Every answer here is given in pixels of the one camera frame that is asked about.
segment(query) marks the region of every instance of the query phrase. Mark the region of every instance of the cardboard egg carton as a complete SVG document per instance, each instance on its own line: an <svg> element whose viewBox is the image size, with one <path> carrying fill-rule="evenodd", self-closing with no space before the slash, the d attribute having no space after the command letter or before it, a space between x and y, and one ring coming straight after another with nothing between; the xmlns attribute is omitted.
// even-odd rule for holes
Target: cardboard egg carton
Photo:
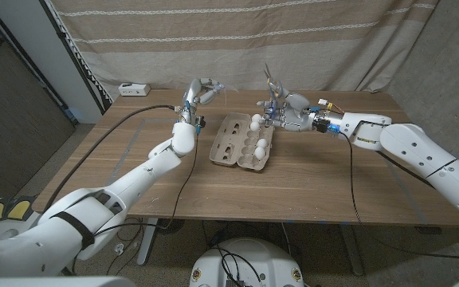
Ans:
<svg viewBox="0 0 459 287"><path fill-rule="evenodd" d="M221 165L238 166L260 171L270 155L274 127L260 126L260 130L251 131L251 116L232 112L222 122L210 150L210 160ZM259 160L254 156L256 143L266 139L269 145L265 148L265 157Z"/></svg>

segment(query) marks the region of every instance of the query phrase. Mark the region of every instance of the white egg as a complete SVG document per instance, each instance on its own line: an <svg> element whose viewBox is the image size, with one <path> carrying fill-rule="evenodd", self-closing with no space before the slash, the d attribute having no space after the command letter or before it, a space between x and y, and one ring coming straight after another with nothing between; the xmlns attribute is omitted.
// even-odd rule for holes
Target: white egg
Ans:
<svg viewBox="0 0 459 287"><path fill-rule="evenodd" d="M260 140L258 140L256 145L258 147L266 148L269 145L269 142L267 141L267 139L260 139Z"/></svg>
<svg viewBox="0 0 459 287"><path fill-rule="evenodd" d="M251 123L251 131L255 132L260 129L260 124L258 122Z"/></svg>
<svg viewBox="0 0 459 287"><path fill-rule="evenodd" d="M262 118L261 115L259 115L259 114L256 114L256 115L254 115L254 116L252 117L252 121L258 121L258 120L261 120L261 119L263 119L263 118Z"/></svg>
<svg viewBox="0 0 459 287"><path fill-rule="evenodd" d="M257 159L262 160L265 157L265 149L262 147L256 147L254 150L254 156L256 156Z"/></svg>

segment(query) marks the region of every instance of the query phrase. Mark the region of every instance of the striped curtain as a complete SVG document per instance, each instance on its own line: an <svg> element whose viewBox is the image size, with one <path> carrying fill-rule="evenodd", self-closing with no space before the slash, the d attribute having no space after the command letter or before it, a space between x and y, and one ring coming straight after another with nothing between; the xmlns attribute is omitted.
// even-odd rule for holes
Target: striped curtain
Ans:
<svg viewBox="0 0 459 287"><path fill-rule="evenodd" d="M266 89L377 91L405 60L437 0L52 0L113 98L122 82L185 88L212 77Z"/></svg>

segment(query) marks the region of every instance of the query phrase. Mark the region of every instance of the wooden table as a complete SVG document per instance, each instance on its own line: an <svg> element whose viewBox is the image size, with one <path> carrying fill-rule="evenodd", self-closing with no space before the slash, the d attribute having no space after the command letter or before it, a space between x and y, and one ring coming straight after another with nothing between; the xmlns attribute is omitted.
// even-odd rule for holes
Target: wooden table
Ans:
<svg viewBox="0 0 459 287"><path fill-rule="evenodd" d="M390 116L394 123L409 122L386 93L301 93L312 104L324 98L347 112L378 113ZM117 120L153 104L178 105L182 95L179 90L153 90L146 97L119 97L35 200L35 211L44 209L58 183ZM206 127L199 135L194 172L178 201L175 217L357 223L346 141L318 132L292 133L277 128L269 161L260 172L236 164L219 166L209 160L210 148L225 117L230 112L259 113L256 102L267 98L267 91L228 92L227 105L220 96L198 108L198 114L205 116ZM145 161L155 145L171 137L175 119L176 115L167 109L132 117L88 157L57 199L80 187L103 187ZM143 195L130 214L169 218L193 160L194 152L182 158L182 164ZM406 189L400 187L398 179ZM392 172L373 151L354 147L354 184L355 201L364 224L459 226L459 212L441 195L396 167Z"/></svg>

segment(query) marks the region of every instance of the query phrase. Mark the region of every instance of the power strip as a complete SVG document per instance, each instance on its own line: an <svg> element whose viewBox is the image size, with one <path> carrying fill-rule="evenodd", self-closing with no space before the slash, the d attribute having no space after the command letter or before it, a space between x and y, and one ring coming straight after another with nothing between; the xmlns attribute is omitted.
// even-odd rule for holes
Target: power strip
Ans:
<svg viewBox="0 0 459 287"><path fill-rule="evenodd" d="M122 96L146 96L150 92L150 85L123 83L118 90Z"/></svg>

